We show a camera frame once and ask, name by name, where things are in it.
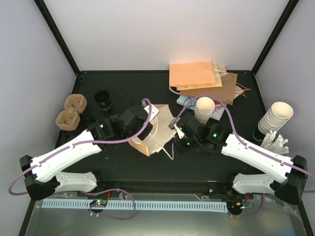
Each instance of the orange paper bag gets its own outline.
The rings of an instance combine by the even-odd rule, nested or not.
[[[211,61],[169,65],[169,85],[172,87],[215,85]]]

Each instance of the brown paper bag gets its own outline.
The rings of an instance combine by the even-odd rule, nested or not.
[[[237,80],[237,74],[228,73],[221,76],[222,87],[216,88],[196,88],[189,90],[181,90],[180,95],[196,97],[201,94],[211,94],[221,99],[226,104],[233,104],[234,92]]]
[[[168,126],[174,119],[168,105],[155,105],[159,109],[159,114],[151,121],[153,125],[151,133],[144,139],[134,138],[128,143],[137,149],[139,152],[150,156],[155,152],[163,149],[164,145],[170,141],[176,133],[176,130],[171,130]]]

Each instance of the paper cup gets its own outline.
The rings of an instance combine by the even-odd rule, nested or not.
[[[290,118],[284,119],[284,118],[279,118],[277,115],[275,115],[271,109],[268,110],[268,112],[266,113],[266,115],[268,117],[270,117],[271,119],[275,120],[275,121],[288,121]]]
[[[266,115],[264,116],[266,117],[266,119],[274,124],[285,124],[288,120],[279,120],[277,118],[275,118],[274,116],[272,116],[271,114],[266,113]]]
[[[211,98],[201,97],[196,102],[196,108],[202,112],[211,112],[215,108],[215,103]]]
[[[266,119],[268,123],[277,124],[277,125],[284,125],[287,122],[287,120],[282,120],[282,121],[274,120],[270,116],[264,116],[264,118]]]
[[[103,111],[110,112],[112,110],[112,100],[108,91],[98,91],[94,95],[94,101]]]
[[[261,124],[263,127],[265,127],[266,129],[271,129],[272,131],[275,131],[276,129],[280,129],[282,126],[276,126],[276,125],[272,125],[272,124],[268,124],[265,122],[265,120],[261,120]]]
[[[293,116],[292,107],[285,102],[275,102],[270,111],[279,120],[289,120]]]
[[[208,97],[201,97],[197,100],[195,106],[195,118],[201,123],[207,123],[215,108],[215,103]]]
[[[268,127],[271,127],[271,128],[281,128],[283,124],[275,124],[273,122],[270,122],[268,121],[267,117],[263,117],[262,120],[264,121],[264,123],[268,126]]]
[[[258,130],[259,130],[259,132],[262,133],[262,134],[269,133],[269,131],[267,131],[265,128],[262,128],[262,127],[261,127],[261,124],[260,124],[260,123],[258,124]]]

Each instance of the black table surface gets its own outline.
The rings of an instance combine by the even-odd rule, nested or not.
[[[182,106],[176,103],[178,95],[168,89],[168,77],[168,71],[83,73],[76,93],[84,95],[88,105],[81,115],[81,120],[122,114],[130,106],[141,105],[143,98],[150,99],[153,104],[168,104],[171,113],[175,117]],[[249,72],[238,72],[237,82],[251,90],[246,91],[247,97],[237,97],[233,106],[228,105],[228,108],[232,113],[239,135],[253,141],[252,133],[264,115],[264,107],[254,76]],[[99,90],[110,92],[113,106],[111,114],[104,113],[94,102],[94,94]],[[213,123],[216,122],[231,131],[226,112],[224,112],[220,121],[213,120]],[[63,132],[59,144],[65,143],[68,136],[68,132]],[[164,146],[169,153],[171,153],[171,142]],[[82,159],[65,171],[75,173],[100,171],[102,177],[106,180],[166,182],[224,182],[230,173],[260,173],[256,168],[220,153],[205,155],[191,150],[181,155],[175,149],[174,160],[171,160],[164,151],[147,157],[128,143],[108,145],[107,149]]]

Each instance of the paper bag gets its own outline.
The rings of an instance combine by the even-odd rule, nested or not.
[[[174,119],[168,105],[155,106],[159,109],[159,113],[151,121],[153,125],[151,133],[144,140],[134,138],[128,141],[131,146],[146,156],[159,152],[176,134],[176,130],[171,130],[168,127],[170,122]]]
[[[251,90],[250,88],[245,87],[239,83],[236,83],[235,92],[234,92],[234,99],[237,98],[239,95],[246,97],[245,91]]]
[[[216,64],[212,64],[213,69],[218,69],[218,66]],[[221,81],[221,76],[218,75],[220,74],[219,71],[214,70],[213,71],[215,74],[215,79],[216,79],[216,84],[215,85],[207,85],[207,86],[190,86],[190,87],[177,87],[177,91],[180,90],[187,90],[187,89],[202,89],[202,88],[213,88],[213,87],[222,87],[222,81]]]
[[[169,85],[172,87],[215,85],[211,61],[169,65]]]
[[[181,90],[180,95],[196,97],[201,94],[211,94],[221,99],[224,103],[232,105],[234,100],[237,74],[228,73],[227,75],[221,76],[221,80],[222,87]]]

